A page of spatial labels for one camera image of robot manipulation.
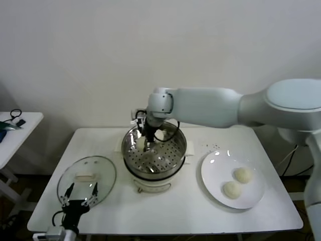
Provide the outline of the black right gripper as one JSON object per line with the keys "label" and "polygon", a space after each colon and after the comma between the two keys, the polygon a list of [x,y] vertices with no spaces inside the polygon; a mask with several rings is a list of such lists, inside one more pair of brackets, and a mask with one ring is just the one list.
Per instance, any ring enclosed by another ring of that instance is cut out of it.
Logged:
{"label": "black right gripper", "polygon": [[148,152],[153,148],[153,142],[154,142],[154,135],[155,135],[155,127],[151,127],[149,125],[145,126],[145,137],[146,140],[144,142],[144,152]]}

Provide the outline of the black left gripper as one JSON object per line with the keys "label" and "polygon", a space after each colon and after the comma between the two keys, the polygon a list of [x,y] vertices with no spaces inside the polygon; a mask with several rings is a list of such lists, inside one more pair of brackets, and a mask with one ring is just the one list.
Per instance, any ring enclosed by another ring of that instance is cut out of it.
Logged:
{"label": "black left gripper", "polygon": [[92,193],[84,200],[71,200],[69,198],[74,188],[72,183],[61,196],[62,211],[65,214],[62,220],[62,227],[66,230],[78,230],[78,223],[83,214],[89,212],[90,206],[93,206],[98,201],[98,183],[96,182]]}

